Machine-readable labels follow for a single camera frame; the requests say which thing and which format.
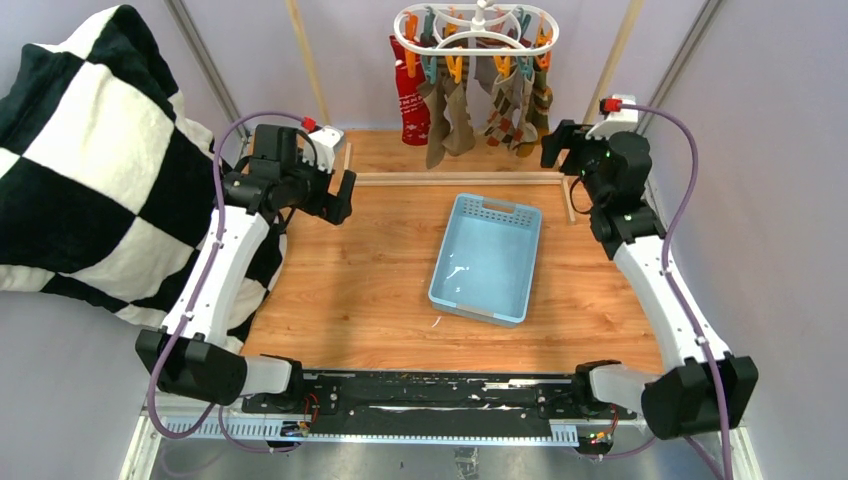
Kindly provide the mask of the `light blue plastic basket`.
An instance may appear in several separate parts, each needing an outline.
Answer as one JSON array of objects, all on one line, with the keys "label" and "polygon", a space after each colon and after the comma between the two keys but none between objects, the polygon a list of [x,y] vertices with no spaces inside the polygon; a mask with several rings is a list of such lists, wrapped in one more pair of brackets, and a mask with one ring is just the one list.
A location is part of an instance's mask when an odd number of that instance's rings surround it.
[{"label": "light blue plastic basket", "polygon": [[433,308],[507,328],[521,325],[542,220],[533,206],[458,194],[428,290]]}]

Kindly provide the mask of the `argyle beige orange sock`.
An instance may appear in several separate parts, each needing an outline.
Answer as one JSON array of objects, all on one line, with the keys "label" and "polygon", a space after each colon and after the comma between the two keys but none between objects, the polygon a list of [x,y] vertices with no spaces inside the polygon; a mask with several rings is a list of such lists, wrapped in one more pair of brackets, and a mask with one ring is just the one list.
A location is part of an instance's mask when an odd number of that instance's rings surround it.
[{"label": "argyle beige orange sock", "polygon": [[491,108],[483,135],[489,146],[506,146],[517,151],[538,139],[530,120],[533,78],[527,78],[518,66],[504,76],[498,73],[491,88]]}]

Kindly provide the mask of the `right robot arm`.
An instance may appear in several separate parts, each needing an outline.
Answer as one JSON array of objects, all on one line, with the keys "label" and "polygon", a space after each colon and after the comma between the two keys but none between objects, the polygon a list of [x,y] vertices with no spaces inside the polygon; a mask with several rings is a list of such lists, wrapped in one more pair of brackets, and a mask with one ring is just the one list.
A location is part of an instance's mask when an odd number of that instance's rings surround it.
[{"label": "right robot arm", "polygon": [[664,373],[619,361],[579,365],[571,403],[584,417],[614,404],[641,415],[659,439],[739,426],[759,379],[749,356],[735,356],[711,328],[666,251],[670,235],[643,195],[652,167],[646,138],[628,131],[596,137],[591,126],[563,120],[541,140],[544,168],[584,186],[596,241],[629,282],[658,342]]}]

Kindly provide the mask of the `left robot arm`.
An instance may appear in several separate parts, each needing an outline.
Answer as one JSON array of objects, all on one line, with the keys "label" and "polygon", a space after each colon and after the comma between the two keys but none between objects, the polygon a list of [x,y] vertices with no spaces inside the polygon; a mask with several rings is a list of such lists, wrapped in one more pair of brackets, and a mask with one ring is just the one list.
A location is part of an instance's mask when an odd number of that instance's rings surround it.
[{"label": "left robot arm", "polygon": [[245,357],[225,346],[241,282],[267,239],[280,241],[283,208],[340,225],[352,213],[353,171],[329,191],[343,131],[262,124],[254,146],[222,180],[223,203],[214,208],[208,238],[180,298],[157,330],[142,331],[135,350],[154,390],[216,405],[267,394],[283,413],[306,400],[300,362],[269,355]]}]

